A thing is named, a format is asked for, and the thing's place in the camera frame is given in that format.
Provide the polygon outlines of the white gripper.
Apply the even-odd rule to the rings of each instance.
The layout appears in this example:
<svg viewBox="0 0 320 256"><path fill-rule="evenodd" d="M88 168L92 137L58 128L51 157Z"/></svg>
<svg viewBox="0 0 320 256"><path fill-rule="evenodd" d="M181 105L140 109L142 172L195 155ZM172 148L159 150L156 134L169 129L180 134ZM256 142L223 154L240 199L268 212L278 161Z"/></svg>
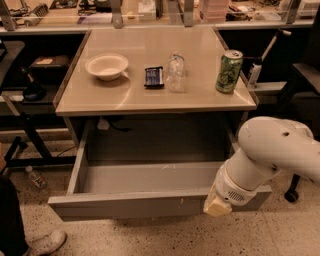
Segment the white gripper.
<svg viewBox="0 0 320 256"><path fill-rule="evenodd" d="M203 211L212 217L232 212L231 205L244 206L257 194L258 178L253 166L237 168L225 162L218 170L213 186L214 192L207 197Z"/></svg>

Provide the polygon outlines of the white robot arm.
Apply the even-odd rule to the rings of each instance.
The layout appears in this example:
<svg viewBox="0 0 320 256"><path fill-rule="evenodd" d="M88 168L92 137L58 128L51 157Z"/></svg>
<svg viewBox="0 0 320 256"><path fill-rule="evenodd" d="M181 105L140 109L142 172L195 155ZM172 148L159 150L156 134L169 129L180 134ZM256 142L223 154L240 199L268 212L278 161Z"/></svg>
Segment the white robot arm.
<svg viewBox="0 0 320 256"><path fill-rule="evenodd" d="M281 171L320 182L320 142L304 124L260 116L238 133L238 149L217 171L203 211L213 217L244 206Z"/></svg>

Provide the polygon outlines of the person's hand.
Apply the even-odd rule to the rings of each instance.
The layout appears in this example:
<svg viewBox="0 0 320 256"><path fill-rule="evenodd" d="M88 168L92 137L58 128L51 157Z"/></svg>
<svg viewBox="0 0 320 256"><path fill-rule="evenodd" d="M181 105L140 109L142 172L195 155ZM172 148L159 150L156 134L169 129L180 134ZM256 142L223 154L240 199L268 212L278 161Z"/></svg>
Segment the person's hand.
<svg viewBox="0 0 320 256"><path fill-rule="evenodd" d="M0 143L0 173L6 168L6 160L5 155L3 154L2 150L2 143Z"/></svg>

